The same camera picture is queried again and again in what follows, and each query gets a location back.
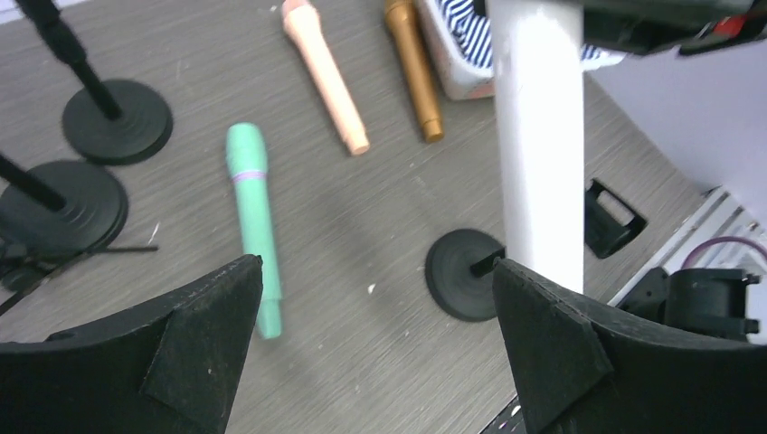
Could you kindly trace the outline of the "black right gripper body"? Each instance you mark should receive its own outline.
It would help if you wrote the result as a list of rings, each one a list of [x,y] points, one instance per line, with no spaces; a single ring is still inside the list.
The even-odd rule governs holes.
[[[679,56],[766,38],[764,1],[583,1],[583,39],[607,50]]]

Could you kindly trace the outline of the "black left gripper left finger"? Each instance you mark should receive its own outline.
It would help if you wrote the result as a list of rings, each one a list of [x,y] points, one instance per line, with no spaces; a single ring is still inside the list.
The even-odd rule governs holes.
[[[251,343],[261,260],[37,343],[1,346],[4,433],[223,433]]]

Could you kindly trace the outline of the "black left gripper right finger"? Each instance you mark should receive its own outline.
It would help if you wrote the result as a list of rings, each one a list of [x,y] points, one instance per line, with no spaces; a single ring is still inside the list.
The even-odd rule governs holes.
[[[530,433],[763,433],[766,349],[660,325],[511,259],[492,290]]]

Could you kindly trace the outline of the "white microphone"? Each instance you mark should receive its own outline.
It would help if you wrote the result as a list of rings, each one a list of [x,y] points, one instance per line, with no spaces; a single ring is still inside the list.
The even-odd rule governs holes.
[[[582,7],[487,6],[507,257],[582,293]]]

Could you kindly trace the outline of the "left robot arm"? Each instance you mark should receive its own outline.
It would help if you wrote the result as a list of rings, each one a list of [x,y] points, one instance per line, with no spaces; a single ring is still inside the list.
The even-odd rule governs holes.
[[[1,346],[4,433],[223,433],[262,291],[246,255],[38,343]],[[666,279],[662,320],[562,288],[514,261],[492,294],[517,396],[491,433],[763,433],[766,349],[739,269]]]

